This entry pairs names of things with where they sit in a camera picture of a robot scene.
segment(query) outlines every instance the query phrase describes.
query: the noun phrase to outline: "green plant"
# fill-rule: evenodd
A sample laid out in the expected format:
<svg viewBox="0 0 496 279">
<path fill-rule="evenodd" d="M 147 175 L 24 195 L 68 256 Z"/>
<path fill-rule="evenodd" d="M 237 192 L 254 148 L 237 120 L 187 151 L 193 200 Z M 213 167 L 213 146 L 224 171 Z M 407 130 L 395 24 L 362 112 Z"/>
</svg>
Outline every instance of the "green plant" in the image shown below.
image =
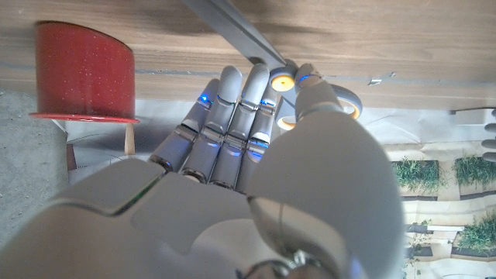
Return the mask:
<svg viewBox="0 0 496 279">
<path fill-rule="evenodd" d="M 461 232 L 458 249 L 467 248 L 486 253 L 496 247 L 496 212 L 487 215 L 479 223 L 465 226 Z"/>
<path fill-rule="evenodd" d="M 409 191 L 423 190 L 427 194 L 436 193 L 445 184 L 439 178 L 437 161 L 408 160 L 405 157 L 400 162 L 392 162 L 398 183 Z"/>
<path fill-rule="evenodd" d="M 465 156 L 455 160 L 456 182 L 460 186 L 482 184 L 483 189 L 496 179 L 496 163 L 481 157 Z"/>
<path fill-rule="evenodd" d="M 424 220 L 422 221 L 423 224 L 430 224 L 432 220 Z M 406 261 L 403 263 L 403 266 L 401 267 L 401 275 L 403 279 L 406 279 L 407 277 L 407 272 L 406 269 L 409 266 L 414 268 L 414 277 L 417 278 L 417 275 L 420 275 L 421 272 L 420 270 L 417 270 L 415 267 L 415 262 L 418 262 L 419 259 L 415 258 L 416 254 L 418 254 L 420 251 L 422 251 L 422 244 L 427 244 L 431 240 L 431 236 L 427 233 L 414 233 L 412 240 L 408 241 L 408 245 L 410 246 L 409 249 L 407 249 L 407 254 L 406 256 Z"/>
</svg>

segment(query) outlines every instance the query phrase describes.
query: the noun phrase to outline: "robotic hand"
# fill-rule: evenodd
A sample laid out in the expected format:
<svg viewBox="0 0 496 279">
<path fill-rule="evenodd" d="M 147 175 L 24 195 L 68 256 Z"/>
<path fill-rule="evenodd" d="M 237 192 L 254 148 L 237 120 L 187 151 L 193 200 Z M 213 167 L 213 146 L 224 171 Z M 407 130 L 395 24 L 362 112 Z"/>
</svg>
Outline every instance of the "robotic hand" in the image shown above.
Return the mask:
<svg viewBox="0 0 496 279">
<path fill-rule="evenodd" d="M 0 253 L 0 277 L 399 276 L 402 210 L 384 151 L 312 65 L 295 80 L 298 122 L 267 148 L 268 69 L 252 69 L 239 99 L 241 73 L 226 67 L 149 162 L 55 197 Z"/>
<path fill-rule="evenodd" d="M 238 101 L 242 81 L 236 68 L 224 68 L 150 160 L 197 182 L 245 191 L 270 143 L 277 96 L 266 90 L 264 64 L 252 68 Z"/>
</svg>

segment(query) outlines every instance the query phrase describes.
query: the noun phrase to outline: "wooden table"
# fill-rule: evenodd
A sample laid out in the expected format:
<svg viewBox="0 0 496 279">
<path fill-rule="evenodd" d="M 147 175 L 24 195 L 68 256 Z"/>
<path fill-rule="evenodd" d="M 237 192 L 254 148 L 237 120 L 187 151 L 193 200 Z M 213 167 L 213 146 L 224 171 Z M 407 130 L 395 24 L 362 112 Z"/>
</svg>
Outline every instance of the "wooden table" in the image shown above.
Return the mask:
<svg viewBox="0 0 496 279">
<path fill-rule="evenodd" d="M 233 3 L 283 56 L 312 62 L 365 106 L 496 106 L 493 0 Z M 0 0 L 0 87 L 36 91 L 33 35 L 39 20 L 80 24 L 129 45 L 137 98 L 193 100 L 224 66 L 250 69 L 178 0 Z M 382 82 L 369 86 L 373 78 Z"/>
</svg>

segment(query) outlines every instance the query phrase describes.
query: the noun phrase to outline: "blue led light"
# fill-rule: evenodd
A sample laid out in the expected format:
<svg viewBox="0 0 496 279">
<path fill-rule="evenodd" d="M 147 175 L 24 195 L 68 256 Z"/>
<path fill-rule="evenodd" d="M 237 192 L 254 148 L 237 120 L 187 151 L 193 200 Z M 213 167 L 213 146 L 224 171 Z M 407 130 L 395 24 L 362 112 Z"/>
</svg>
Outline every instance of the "blue led light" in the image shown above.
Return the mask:
<svg viewBox="0 0 496 279">
<path fill-rule="evenodd" d="M 266 144 L 266 143 L 258 143 L 258 142 L 251 142 L 252 144 L 255 144 L 255 145 L 258 145 L 258 146 L 261 146 L 263 148 L 269 148 L 269 145 Z"/>
<path fill-rule="evenodd" d="M 260 104 L 262 104 L 262 105 L 269 105 L 269 106 L 272 106 L 272 107 L 275 106 L 274 104 L 271 104 L 271 103 L 266 102 L 264 100 L 260 101 Z"/>
<path fill-rule="evenodd" d="M 258 159 L 258 160 L 262 159 L 262 155 L 261 154 L 258 154 L 256 152 L 252 152 L 252 154 L 256 157 L 256 159 Z"/>
<path fill-rule="evenodd" d="M 300 82 L 304 81 L 305 79 L 307 79 L 308 77 L 310 77 L 310 75 L 305 75 L 303 77 L 300 78 Z"/>
</svg>

